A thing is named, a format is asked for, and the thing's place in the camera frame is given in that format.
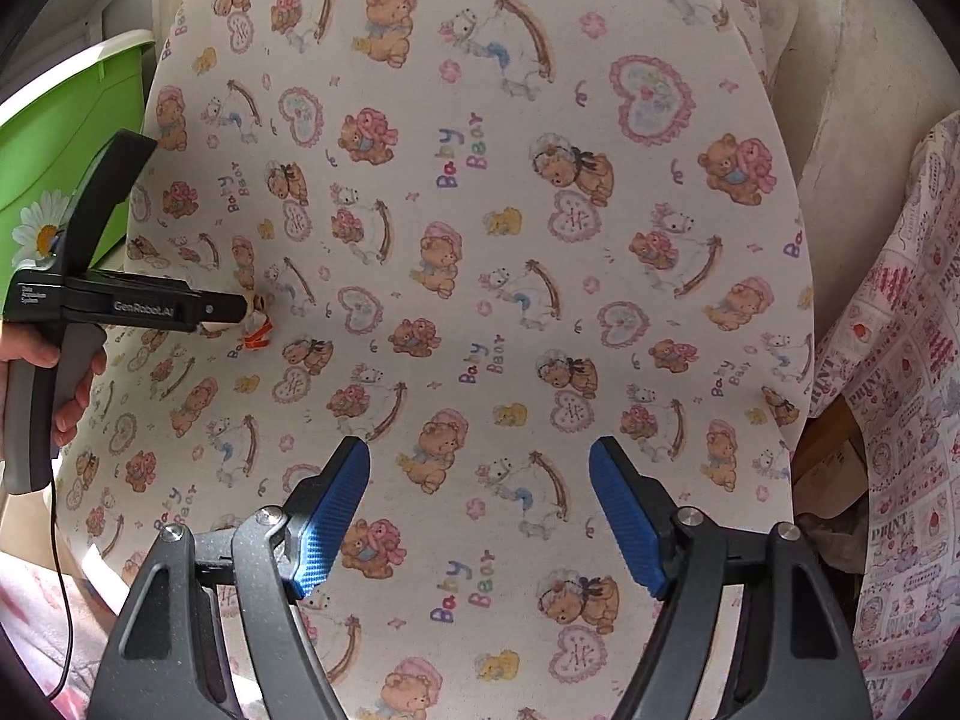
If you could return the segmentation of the person's left hand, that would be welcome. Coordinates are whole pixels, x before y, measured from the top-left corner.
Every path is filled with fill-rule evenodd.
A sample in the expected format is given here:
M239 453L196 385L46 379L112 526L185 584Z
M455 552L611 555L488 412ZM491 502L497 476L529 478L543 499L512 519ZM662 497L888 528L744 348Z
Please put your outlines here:
M67 447L78 433L91 400L93 380L106 370L106 350L80 349L62 361L62 349L36 327L2 323L2 434L18 424L20 398L29 410L37 398L47 419L50 450Z

